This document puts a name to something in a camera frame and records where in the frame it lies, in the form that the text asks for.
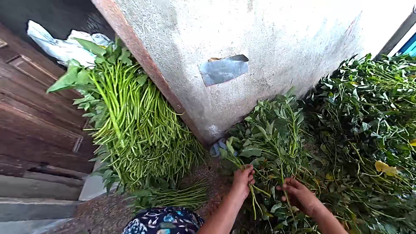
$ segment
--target rusty metal edge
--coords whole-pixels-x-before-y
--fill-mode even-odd
[[[179,98],[170,88],[165,77],[163,77],[162,72],[150,57],[142,41],[134,33],[134,29],[127,22],[117,4],[113,0],[92,0],[92,2],[107,20],[116,34],[123,40],[136,60],[140,63],[152,81],[156,84],[168,102],[172,105],[176,113],[183,113],[183,115],[181,115],[183,122],[185,122],[185,124],[193,132],[198,141],[207,149],[209,147],[207,141],[204,139],[201,132],[196,127],[195,122],[186,112]]]

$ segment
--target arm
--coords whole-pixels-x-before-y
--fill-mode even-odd
[[[280,186],[276,186],[276,189],[282,190]],[[312,217],[318,223],[318,228],[323,234],[347,234],[347,231],[325,205],[303,184],[294,178],[286,178],[283,189],[288,192],[290,203]]]
[[[248,196],[248,184],[254,184],[253,173],[253,165],[246,165],[244,171],[239,169],[234,173],[233,186],[231,187],[230,192],[221,203],[218,210],[199,229],[198,234],[230,233],[238,211]]]

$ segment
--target left hand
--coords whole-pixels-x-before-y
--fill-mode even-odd
[[[246,199],[250,189],[248,188],[248,184],[254,184],[254,170],[253,165],[244,165],[244,170],[238,169],[234,172],[234,181],[233,186],[231,187],[231,191],[238,196],[241,196],[243,199]]]

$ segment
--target right hand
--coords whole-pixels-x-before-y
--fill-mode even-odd
[[[280,185],[277,185],[276,189],[282,190]],[[315,194],[294,178],[285,179],[283,190],[287,191],[290,204],[296,206],[305,215],[313,218],[317,216],[322,209],[326,210],[326,207],[319,199],[317,199]],[[282,196],[282,201],[286,201],[286,199],[285,196]]]

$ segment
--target metal plate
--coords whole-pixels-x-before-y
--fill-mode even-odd
[[[220,84],[248,72],[248,58],[244,55],[234,55],[198,66],[205,86]]]

